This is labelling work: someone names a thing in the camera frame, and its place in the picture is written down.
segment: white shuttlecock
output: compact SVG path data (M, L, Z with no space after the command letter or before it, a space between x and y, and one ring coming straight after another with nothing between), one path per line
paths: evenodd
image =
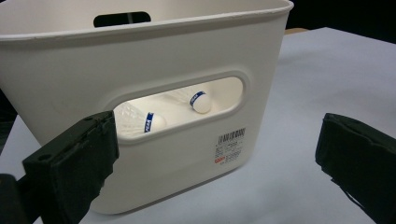
M168 95L176 98L181 103L190 104L198 113L205 114L212 108L212 99L204 91L196 90L192 87L185 87L169 91Z
M154 113L143 113L125 102L114 109L117 133L129 137L140 133L158 131L166 126L164 117Z

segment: storage box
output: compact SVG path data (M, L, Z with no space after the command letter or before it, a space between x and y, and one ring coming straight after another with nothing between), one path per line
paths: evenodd
M119 139L114 173L92 202L100 213L125 212L248 160L291 8L286 0L6 0L0 87L42 145L129 100L166 117L158 132ZM162 92L191 85L210 92L208 114L164 100Z

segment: white table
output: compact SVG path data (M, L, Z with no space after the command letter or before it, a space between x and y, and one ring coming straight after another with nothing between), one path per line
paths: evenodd
M81 223L373 224L315 163L326 112L396 136L396 45L319 29L286 35L255 152L236 171L134 213ZM0 173L39 148L17 119Z

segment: barcode sticker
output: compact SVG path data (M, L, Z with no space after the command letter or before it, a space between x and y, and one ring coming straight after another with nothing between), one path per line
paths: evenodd
M238 159L244 145L246 128L219 136L216 144L215 163L225 164Z

